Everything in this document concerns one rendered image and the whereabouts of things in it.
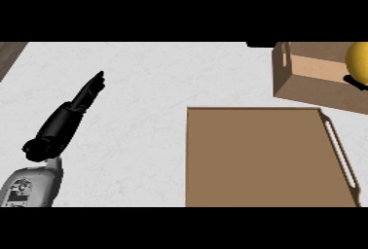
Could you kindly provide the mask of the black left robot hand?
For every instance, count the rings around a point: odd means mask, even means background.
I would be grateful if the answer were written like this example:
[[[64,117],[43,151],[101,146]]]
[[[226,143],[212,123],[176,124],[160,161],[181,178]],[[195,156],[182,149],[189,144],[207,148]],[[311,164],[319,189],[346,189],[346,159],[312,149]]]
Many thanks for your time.
[[[99,72],[84,84],[74,100],[67,101],[52,113],[36,137],[22,147],[28,160],[42,162],[61,156],[76,135],[86,110],[105,88],[104,82],[104,72]]]

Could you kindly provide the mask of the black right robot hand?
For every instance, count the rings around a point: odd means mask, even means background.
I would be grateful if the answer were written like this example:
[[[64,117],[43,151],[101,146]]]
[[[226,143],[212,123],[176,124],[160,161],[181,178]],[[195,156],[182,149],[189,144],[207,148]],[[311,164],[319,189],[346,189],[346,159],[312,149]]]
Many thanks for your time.
[[[343,76],[343,80],[353,85],[356,88],[359,88],[361,90],[368,90],[368,86],[365,86],[362,83],[359,83],[352,77],[350,75],[345,75]]]

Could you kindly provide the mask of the yellow lemon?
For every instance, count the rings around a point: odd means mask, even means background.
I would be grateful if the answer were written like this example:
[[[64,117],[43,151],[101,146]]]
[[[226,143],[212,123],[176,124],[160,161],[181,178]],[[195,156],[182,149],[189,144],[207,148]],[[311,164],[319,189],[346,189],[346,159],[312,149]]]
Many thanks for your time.
[[[350,45],[345,65],[353,80],[368,86],[368,42],[355,42]]]

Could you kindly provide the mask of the brown cardboard box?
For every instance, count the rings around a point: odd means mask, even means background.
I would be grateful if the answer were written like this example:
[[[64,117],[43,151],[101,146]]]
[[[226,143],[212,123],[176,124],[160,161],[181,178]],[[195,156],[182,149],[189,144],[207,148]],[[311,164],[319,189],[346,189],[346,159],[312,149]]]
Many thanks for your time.
[[[352,42],[280,42],[272,50],[274,96],[368,115],[368,89],[343,80]]]

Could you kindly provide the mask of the brown flat tray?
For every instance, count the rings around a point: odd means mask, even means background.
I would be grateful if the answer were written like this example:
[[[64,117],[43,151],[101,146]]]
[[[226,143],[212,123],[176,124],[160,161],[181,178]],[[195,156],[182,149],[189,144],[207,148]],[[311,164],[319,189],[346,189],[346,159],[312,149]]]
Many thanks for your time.
[[[318,108],[186,109],[185,205],[359,205],[336,128]]]

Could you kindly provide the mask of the black appliance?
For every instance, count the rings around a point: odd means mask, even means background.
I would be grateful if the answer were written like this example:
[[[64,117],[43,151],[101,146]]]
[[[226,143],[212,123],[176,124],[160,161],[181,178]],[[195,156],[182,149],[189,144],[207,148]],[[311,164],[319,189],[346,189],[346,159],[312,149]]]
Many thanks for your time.
[[[278,42],[246,42],[250,48],[275,48]]]

